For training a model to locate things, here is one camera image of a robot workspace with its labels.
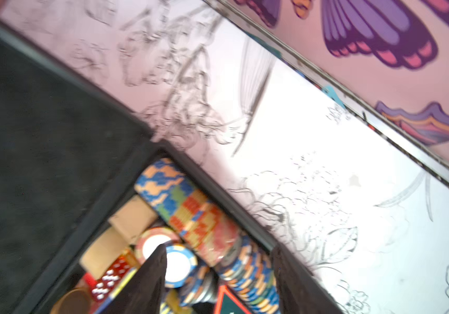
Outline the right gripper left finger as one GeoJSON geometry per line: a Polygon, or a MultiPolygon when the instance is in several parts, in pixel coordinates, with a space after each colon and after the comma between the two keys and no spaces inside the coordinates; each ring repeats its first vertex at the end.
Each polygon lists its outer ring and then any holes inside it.
{"type": "Polygon", "coordinates": [[[162,244],[153,251],[104,313],[160,313],[162,297],[165,296],[166,268],[166,245],[162,244]]]}

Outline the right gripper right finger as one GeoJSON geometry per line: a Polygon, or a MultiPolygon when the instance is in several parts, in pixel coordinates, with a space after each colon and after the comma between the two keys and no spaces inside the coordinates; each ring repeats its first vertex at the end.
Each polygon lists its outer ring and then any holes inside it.
{"type": "Polygon", "coordinates": [[[281,313],[337,314],[342,310],[283,244],[271,251],[281,313]]]}

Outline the black poker case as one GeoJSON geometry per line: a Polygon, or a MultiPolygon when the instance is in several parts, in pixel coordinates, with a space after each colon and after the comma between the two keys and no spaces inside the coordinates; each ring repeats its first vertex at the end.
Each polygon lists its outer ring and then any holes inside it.
{"type": "Polygon", "coordinates": [[[276,244],[188,156],[0,21],[0,313],[41,313],[134,181],[171,158],[266,250],[276,244]]]}

